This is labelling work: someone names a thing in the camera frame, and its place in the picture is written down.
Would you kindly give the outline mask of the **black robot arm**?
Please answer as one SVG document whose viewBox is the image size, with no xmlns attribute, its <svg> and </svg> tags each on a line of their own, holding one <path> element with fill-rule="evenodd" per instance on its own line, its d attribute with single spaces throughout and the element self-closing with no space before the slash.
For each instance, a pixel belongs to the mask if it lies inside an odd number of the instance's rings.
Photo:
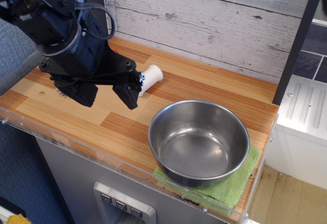
<svg viewBox="0 0 327 224">
<path fill-rule="evenodd" d="M 1 19 L 20 28 L 44 56 L 39 64 L 54 86 L 76 102 L 90 107 L 99 85 L 111 85 L 129 109 L 137 107 L 144 76 L 136 63 L 114 52 L 92 14 L 105 11 L 97 3 L 77 0 L 2 0 Z"/>
</svg>

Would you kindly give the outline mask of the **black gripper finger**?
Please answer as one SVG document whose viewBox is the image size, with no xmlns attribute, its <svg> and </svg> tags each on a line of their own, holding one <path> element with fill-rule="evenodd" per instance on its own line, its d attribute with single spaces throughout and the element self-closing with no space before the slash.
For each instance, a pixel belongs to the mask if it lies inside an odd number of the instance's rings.
<svg viewBox="0 0 327 224">
<path fill-rule="evenodd" d="M 120 75 L 115 78 L 113 91 L 130 110 L 138 107 L 137 100 L 141 90 L 141 74 L 124 76 Z"/>
<path fill-rule="evenodd" d="M 92 107 L 98 91 L 94 84 L 80 83 L 76 80 L 55 80 L 54 85 L 64 95 L 87 107 Z"/>
</svg>

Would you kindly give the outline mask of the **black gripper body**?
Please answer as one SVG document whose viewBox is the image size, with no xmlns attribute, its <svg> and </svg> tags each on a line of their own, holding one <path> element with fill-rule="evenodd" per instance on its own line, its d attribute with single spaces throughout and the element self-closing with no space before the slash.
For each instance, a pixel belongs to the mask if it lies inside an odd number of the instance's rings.
<svg viewBox="0 0 327 224">
<path fill-rule="evenodd" d="M 39 69 L 53 76 L 90 81 L 138 80 L 136 63 L 110 47 L 96 18 L 89 10 L 79 11 L 77 30 L 71 38 L 54 46 L 39 46 L 45 59 Z"/>
</svg>

